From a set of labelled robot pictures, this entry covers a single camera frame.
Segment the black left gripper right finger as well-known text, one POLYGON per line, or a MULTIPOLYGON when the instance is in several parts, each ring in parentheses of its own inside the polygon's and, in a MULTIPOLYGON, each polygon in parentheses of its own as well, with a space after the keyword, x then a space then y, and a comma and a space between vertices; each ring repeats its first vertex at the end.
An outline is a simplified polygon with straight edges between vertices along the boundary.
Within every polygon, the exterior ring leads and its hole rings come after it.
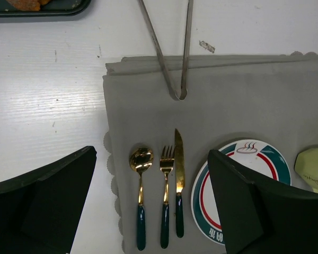
POLYGON ((318 193, 208 154, 227 253, 318 253, 318 193))

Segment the metal tongs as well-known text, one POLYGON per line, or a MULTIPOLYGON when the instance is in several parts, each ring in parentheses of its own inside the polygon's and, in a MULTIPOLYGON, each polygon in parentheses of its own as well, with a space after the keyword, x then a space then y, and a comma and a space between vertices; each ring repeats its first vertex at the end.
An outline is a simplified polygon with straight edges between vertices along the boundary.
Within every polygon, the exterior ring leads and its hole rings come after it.
POLYGON ((186 18, 186 27, 185 27, 185 36, 184 36, 184 51, 182 59, 182 73, 181 73, 181 84, 178 86, 175 84, 173 77, 168 69, 168 66, 165 62, 163 52, 160 47, 160 43, 156 36, 155 30, 153 28, 151 18, 149 17, 148 11, 146 9, 145 3, 143 0, 138 0, 138 4, 143 15, 144 21, 146 23, 147 29, 149 31, 150 37, 154 44, 157 60, 160 65, 162 74, 166 81, 169 93, 174 100, 183 101, 185 100, 188 90, 187 90, 187 78, 188 78, 188 68, 189 68, 189 57, 190 57, 190 43, 191 43, 191 28, 192 28, 192 16, 193 16, 193 0, 188 1, 187 7, 187 18, 186 18))

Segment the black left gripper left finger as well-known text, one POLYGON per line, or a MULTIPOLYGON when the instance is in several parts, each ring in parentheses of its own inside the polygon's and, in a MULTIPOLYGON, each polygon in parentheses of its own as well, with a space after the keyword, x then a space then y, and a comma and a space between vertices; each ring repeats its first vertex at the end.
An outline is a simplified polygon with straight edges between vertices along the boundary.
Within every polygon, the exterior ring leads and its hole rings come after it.
POLYGON ((0 253, 70 253, 95 164, 86 146, 0 182, 0 253))

